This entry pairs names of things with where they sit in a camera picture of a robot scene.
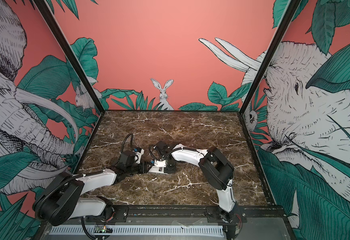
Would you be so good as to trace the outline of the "white remote control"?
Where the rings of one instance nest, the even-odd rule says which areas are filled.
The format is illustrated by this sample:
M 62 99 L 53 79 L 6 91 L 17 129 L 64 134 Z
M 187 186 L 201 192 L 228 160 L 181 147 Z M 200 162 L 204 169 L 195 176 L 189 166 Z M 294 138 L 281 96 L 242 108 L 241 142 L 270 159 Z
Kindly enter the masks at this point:
M 151 168 L 149 170 L 149 173 L 153 174 L 166 174 L 165 168 L 167 167 L 166 160 L 163 161 L 157 161 L 157 160 L 151 160 Z

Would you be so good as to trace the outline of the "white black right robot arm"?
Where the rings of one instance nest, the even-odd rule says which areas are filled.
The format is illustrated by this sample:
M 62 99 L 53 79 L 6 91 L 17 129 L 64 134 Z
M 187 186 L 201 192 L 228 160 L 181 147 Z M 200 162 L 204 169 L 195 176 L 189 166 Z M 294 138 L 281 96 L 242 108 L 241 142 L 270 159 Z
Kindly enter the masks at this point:
M 156 145 L 149 146 L 149 153 L 154 164 L 151 173 L 174 174 L 178 162 L 199 167 L 207 182 L 217 190 L 219 208 L 226 213 L 234 209 L 234 167 L 218 148 L 202 150 L 159 141 Z

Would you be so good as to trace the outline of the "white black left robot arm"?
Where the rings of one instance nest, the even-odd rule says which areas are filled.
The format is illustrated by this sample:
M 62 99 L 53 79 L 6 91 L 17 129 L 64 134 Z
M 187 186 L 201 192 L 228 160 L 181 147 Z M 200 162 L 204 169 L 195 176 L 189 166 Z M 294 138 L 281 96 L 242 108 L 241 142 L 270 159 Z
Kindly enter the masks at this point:
M 103 222 L 114 218 L 113 202 L 106 197 L 84 198 L 83 194 L 95 189 L 120 183 L 126 177 L 146 174 L 151 162 L 142 161 L 143 149 L 125 151 L 116 164 L 100 171 L 72 175 L 59 174 L 37 197 L 32 208 L 35 217 L 59 226 L 69 219 L 94 216 Z

